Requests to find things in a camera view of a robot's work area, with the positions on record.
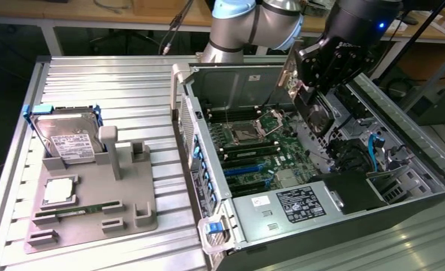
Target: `hard drive label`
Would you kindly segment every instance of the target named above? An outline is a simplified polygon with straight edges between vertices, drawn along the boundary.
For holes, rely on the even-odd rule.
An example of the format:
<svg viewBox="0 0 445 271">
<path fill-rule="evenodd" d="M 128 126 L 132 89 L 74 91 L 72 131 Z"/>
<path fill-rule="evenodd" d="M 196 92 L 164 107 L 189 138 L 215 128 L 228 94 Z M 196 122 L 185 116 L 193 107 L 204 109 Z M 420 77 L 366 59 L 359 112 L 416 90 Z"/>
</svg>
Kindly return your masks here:
<svg viewBox="0 0 445 271">
<path fill-rule="evenodd" d="M 94 156 L 88 134 L 54 135 L 50 137 L 50 141 L 62 160 Z"/>
<path fill-rule="evenodd" d="M 291 223 L 325 215 L 309 186 L 276 193 L 276 195 Z"/>
</svg>

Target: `aluminum extrusion table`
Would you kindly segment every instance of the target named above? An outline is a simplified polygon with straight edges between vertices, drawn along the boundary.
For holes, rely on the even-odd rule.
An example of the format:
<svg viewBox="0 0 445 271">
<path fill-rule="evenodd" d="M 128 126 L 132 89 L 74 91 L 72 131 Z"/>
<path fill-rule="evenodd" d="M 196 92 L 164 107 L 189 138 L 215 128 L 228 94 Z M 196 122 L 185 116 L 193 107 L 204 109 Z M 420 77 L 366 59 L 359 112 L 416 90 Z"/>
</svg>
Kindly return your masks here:
<svg viewBox="0 0 445 271">
<path fill-rule="evenodd" d="M 247 62 L 281 62 L 276 56 Z M 155 231 L 58 248 L 22 251 L 42 147 L 20 116 L 0 179 L 0 269 L 205 270 L 168 117 L 171 65 L 189 56 L 57 57 L 37 63 L 24 104 L 101 106 L 120 142 L 151 147 L 159 227 Z M 445 202 L 366 237 L 261 270 L 445 270 Z"/>
<path fill-rule="evenodd" d="M 173 63 L 195 57 L 64 57 L 37 63 L 24 104 L 98 104 L 119 144 L 151 148 L 156 230 L 26 255 L 22 239 L 41 167 L 42 145 L 22 118 L 0 179 L 0 267 L 4 270 L 205 270 L 180 167 L 168 90 Z"/>
</svg>

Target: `wooden table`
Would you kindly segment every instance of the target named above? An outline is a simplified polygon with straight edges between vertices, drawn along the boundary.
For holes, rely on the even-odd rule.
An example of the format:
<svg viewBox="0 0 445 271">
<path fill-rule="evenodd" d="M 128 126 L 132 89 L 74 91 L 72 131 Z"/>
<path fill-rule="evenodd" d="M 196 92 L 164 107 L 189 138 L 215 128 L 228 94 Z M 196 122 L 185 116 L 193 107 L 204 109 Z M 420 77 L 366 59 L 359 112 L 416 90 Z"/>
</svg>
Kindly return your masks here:
<svg viewBox="0 0 445 271">
<path fill-rule="evenodd" d="M 113 6 L 123 6 L 129 0 L 100 0 Z M 408 25 L 403 32 L 396 32 L 395 41 L 386 57 L 383 58 L 371 78 L 379 77 L 396 54 L 404 47 L 424 18 L 412 15 L 418 25 Z M 136 16 L 132 10 L 121 10 L 120 14 L 94 6 L 92 0 L 69 0 L 68 3 L 49 3 L 44 0 L 0 0 L 0 23 L 26 24 L 40 27 L 49 53 L 62 55 L 53 27 L 115 28 L 140 30 L 167 30 L 173 14 L 167 16 Z M 204 0 L 195 0 L 187 14 L 181 31 L 209 32 L 212 22 L 211 13 Z M 303 37 L 317 37 L 324 30 L 324 19 L 305 16 L 301 27 Z M 387 31 L 382 40 L 388 40 L 392 31 Z M 418 42 L 445 43 L 445 34 L 431 26 L 427 27 Z M 256 54 L 264 55 L 267 48 L 259 47 Z"/>
</svg>

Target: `metal case side panel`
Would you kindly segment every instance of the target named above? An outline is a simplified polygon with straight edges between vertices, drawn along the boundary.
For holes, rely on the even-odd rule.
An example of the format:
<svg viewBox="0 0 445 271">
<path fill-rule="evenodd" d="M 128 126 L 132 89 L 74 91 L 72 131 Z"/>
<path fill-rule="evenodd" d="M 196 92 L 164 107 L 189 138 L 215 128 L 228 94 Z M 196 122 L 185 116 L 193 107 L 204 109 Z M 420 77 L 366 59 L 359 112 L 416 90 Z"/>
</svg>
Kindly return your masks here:
<svg viewBox="0 0 445 271">
<path fill-rule="evenodd" d="M 217 271 L 255 270 L 388 229 L 445 199 L 445 193 L 253 246 L 223 258 Z"/>
</svg>

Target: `blue pcie slot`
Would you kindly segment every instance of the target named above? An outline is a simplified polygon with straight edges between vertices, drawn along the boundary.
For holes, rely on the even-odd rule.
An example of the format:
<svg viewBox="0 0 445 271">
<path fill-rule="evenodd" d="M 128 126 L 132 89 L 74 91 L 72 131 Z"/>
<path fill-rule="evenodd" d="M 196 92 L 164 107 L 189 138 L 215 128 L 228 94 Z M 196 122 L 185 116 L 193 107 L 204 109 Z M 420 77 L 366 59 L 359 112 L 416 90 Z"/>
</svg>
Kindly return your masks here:
<svg viewBox="0 0 445 271">
<path fill-rule="evenodd" d="M 261 165 L 257 165 L 255 167 L 248 167 L 248 168 L 231 169 L 228 171 L 224 171 L 224 176 L 231 177 L 231 176 L 235 176 L 235 175 L 260 172 L 260 170 L 261 170 Z"/>
</svg>

